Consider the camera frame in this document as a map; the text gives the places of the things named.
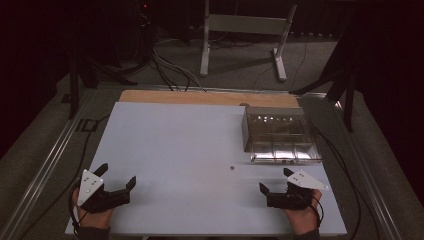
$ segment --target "human hand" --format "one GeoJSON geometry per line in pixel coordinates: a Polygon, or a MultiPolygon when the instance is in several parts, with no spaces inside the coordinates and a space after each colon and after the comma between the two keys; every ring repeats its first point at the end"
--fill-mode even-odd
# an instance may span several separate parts
{"type": "Polygon", "coordinates": [[[114,209],[108,209],[101,213],[89,213],[79,207],[76,203],[78,201],[79,188],[75,189],[72,194],[72,202],[77,208],[78,219],[81,227],[93,227],[99,229],[108,229],[110,227],[110,218],[114,209]]]}
{"type": "MultiPolygon", "coordinates": [[[[318,202],[321,199],[322,193],[319,190],[312,190],[312,207],[317,209],[318,202]]],[[[290,225],[295,235],[302,235],[318,228],[319,216],[310,207],[304,210],[288,210],[281,209],[289,219],[290,225]]]]}

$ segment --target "white tabletop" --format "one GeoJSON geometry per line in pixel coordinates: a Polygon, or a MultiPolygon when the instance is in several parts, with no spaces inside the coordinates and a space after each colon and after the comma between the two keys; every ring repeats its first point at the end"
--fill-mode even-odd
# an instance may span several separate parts
{"type": "MultiPolygon", "coordinates": [[[[285,192],[283,168],[303,169],[322,191],[320,233],[346,233],[323,165],[253,165],[243,151],[244,107],[116,103],[90,170],[108,163],[105,190],[137,176],[131,203],[118,207],[112,233],[139,236],[290,234],[281,210],[268,208],[259,182],[285,192]]],[[[66,233],[72,233],[68,224],[66,233]]]]}

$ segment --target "wire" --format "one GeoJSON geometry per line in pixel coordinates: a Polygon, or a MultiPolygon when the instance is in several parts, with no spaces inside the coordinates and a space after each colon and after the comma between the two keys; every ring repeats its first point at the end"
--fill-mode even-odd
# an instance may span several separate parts
{"type": "Polygon", "coordinates": [[[167,42],[179,41],[179,40],[180,39],[177,39],[177,38],[171,38],[171,39],[163,40],[162,42],[157,42],[157,43],[155,43],[155,45],[160,45],[160,44],[164,44],[164,43],[167,43],[167,42]]]}
{"type": "Polygon", "coordinates": [[[366,206],[368,212],[370,213],[373,224],[375,226],[376,233],[377,233],[377,239],[380,239],[380,233],[378,231],[377,221],[375,220],[374,215],[372,214],[371,208],[365,200],[365,197],[362,195],[362,193],[359,191],[358,187],[353,182],[343,156],[340,154],[340,152],[337,150],[337,148],[334,146],[334,144],[327,137],[325,137],[324,134],[317,127],[314,126],[314,129],[317,131],[318,135],[320,135],[324,139],[324,141],[329,146],[331,152],[336,157],[338,164],[340,165],[341,169],[343,170],[346,177],[348,178],[348,181],[349,181],[350,185],[352,186],[353,193],[355,194],[356,202],[357,202],[357,205],[358,205],[358,220],[357,220],[354,232],[352,233],[351,239],[354,239],[354,237],[356,236],[358,229],[359,229],[360,221],[361,221],[361,212],[362,211],[361,211],[361,203],[358,199],[358,195],[361,197],[362,201],[365,203],[365,206],[366,206]]]}
{"type": "Polygon", "coordinates": [[[162,69],[160,68],[160,66],[159,66],[159,64],[158,64],[158,62],[153,58],[152,59],[152,62],[156,65],[156,68],[154,68],[154,69],[156,69],[158,72],[159,72],[159,75],[161,76],[161,78],[162,78],[162,80],[165,82],[165,84],[166,85],[168,85],[168,88],[171,90],[171,91],[174,91],[174,89],[172,88],[172,86],[171,86],[171,84],[174,84],[176,87],[177,87],[177,90],[179,89],[178,88],[178,86],[177,86],[177,84],[176,83],[174,83],[174,82],[172,82],[167,76],[166,76],[166,74],[162,71],[162,69]]]}
{"type": "Polygon", "coordinates": [[[161,60],[162,62],[164,62],[165,64],[167,64],[167,65],[169,65],[169,66],[172,66],[172,67],[175,67],[175,68],[177,68],[177,69],[179,69],[179,70],[181,70],[181,71],[184,71],[184,72],[186,72],[186,73],[188,73],[190,76],[192,76],[193,77],[193,80],[194,80],[194,82],[196,83],[196,85],[197,86],[199,86],[199,88],[202,90],[202,91],[204,91],[204,92],[206,92],[206,90],[200,85],[200,83],[199,83],[199,81],[197,80],[197,77],[196,76],[194,76],[194,74],[193,73],[191,73],[190,71],[188,71],[187,69],[184,69],[184,68],[182,68],[182,67],[179,67],[179,66],[177,66],[177,65],[175,65],[175,64],[172,64],[172,63],[170,63],[170,62],[168,62],[168,61],[166,61],[166,60],[164,60],[162,57],[160,57],[158,54],[157,54],[157,52],[156,52],[156,50],[155,49],[153,49],[153,53],[159,58],[159,60],[161,60]]]}
{"type": "MultiPolygon", "coordinates": [[[[97,128],[97,126],[106,118],[108,118],[110,115],[107,115],[103,118],[101,118],[100,120],[92,120],[96,122],[96,125],[93,127],[93,129],[97,128]]],[[[72,185],[72,183],[74,182],[74,179],[76,179],[79,175],[79,173],[81,172],[81,167],[82,167],[82,163],[84,162],[84,157],[87,151],[87,146],[88,146],[88,141],[90,139],[90,136],[92,134],[92,131],[89,131],[87,134],[87,137],[85,139],[85,143],[84,143],[84,148],[82,151],[82,155],[80,158],[80,162],[78,164],[78,168],[77,171],[74,173],[74,176],[72,177],[72,180],[66,185],[65,189],[62,190],[62,192],[60,192],[60,194],[53,200],[53,202],[36,218],[36,220],[30,224],[30,226],[22,233],[21,237],[18,238],[19,240],[22,240],[25,238],[25,236],[31,231],[31,229],[33,229],[35,227],[35,225],[41,220],[41,218],[43,218],[48,211],[50,211],[50,209],[59,201],[59,199],[63,196],[63,194],[65,194],[65,192],[67,191],[67,189],[72,185]]]]}
{"type": "Polygon", "coordinates": [[[252,92],[253,93],[255,93],[255,86],[256,86],[256,83],[258,82],[258,80],[259,80],[259,77],[262,75],[262,74],[264,74],[264,73],[266,73],[266,72],[268,72],[271,68],[273,68],[274,67],[274,65],[271,65],[271,67],[269,67],[269,68],[267,68],[267,69],[265,69],[263,72],[261,72],[257,77],[256,77],[256,79],[255,79],[255,81],[253,82],[253,85],[252,85],[252,92]]]}
{"type": "Polygon", "coordinates": [[[190,87],[190,83],[191,83],[191,78],[190,78],[190,76],[188,76],[184,71],[182,71],[181,69],[174,69],[174,68],[171,68],[170,66],[167,66],[167,65],[165,65],[165,64],[163,64],[163,63],[160,63],[160,62],[158,62],[158,64],[160,65],[160,66],[162,66],[162,67],[164,67],[164,68],[166,68],[166,69],[168,69],[168,70],[170,70],[170,71],[173,71],[173,72],[176,72],[176,73],[178,73],[178,74],[181,74],[181,75],[184,75],[186,78],[187,78],[187,84],[186,84],[186,87],[184,88],[184,91],[185,92],[187,92],[187,90],[188,90],[188,88],[190,87]]]}
{"type": "Polygon", "coordinates": [[[310,34],[308,34],[308,37],[306,38],[305,46],[304,46],[304,49],[303,49],[303,59],[302,59],[302,61],[300,62],[299,66],[297,66],[296,72],[294,73],[293,82],[292,82],[292,85],[290,86],[290,90],[289,90],[289,91],[291,91],[291,90],[292,90],[292,88],[293,88],[293,86],[294,86],[294,83],[296,82],[297,72],[299,71],[299,69],[300,69],[300,67],[302,66],[303,62],[305,62],[305,59],[306,59],[306,46],[307,46],[307,44],[308,44],[308,42],[309,42],[309,37],[310,37],[310,36],[311,36],[311,35],[310,35],[310,34]]]}

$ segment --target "glass box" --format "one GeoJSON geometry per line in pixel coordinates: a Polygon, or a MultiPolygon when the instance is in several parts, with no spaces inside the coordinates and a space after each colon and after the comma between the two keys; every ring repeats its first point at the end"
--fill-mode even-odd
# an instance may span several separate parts
{"type": "Polygon", "coordinates": [[[312,125],[302,108],[246,107],[242,134],[252,162],[321,162],[312,125]]]}

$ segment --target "metal stand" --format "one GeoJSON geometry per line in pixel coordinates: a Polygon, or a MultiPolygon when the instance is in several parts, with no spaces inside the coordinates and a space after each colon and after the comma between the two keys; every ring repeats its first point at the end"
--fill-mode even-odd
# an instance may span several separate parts
{"type": "Polygon", "coordinates": [[[97,87],[98,80],[92,70],[92,67],[97,68],[101,72],[105,73],[113,80],[123,85],[137,85],[135,82],[128,81],[120,75],[114,73],[107,67],[98,63],[91,57],[80,54],[76,47],[72,47],[69,53],[69,76],[70,76],[70,91],[71,91],[71,111],[69,119],[74,118],[75,113],[79,109],[79,87],[78,87],[78,76],[81,77],[84,85],[89,88],[97,87]]]}
{"type": "Polygon", "coordinates": [[[209,31],[244,32],[281,35],[278,47],[273,50],[273,56],[278,71],[278,79],[283,82],[286,81],[287,76],[281,54],[290,31],[296,7],[296,4],[291,5],[286,19],[218,15],[209,13],[209,0],[205,0],[205,27],[200,76],[205,77],[208,75],[210,53],[209,31]]]}
{"type": "Polygon", "coordinates": [[[360,44],[350,60],[347,61],[342,67],[333,71],[323,71],[320,78],[298,90],[289,91],[290,94],[303,95],[319,86],[322,86],[328,82],[333,82],[330,90],[327,92],[327,99],[329,101],[338,101],[340,97],[346,92],[345,96],[345,109],[343,115],[343,121],[345,126],[350,132],[353,132],[352,128],[352,109],[353,109],[353,97],[355,90],[355,81],[360,69],[360,54],[364,49],[364,43],[360,44]]]}

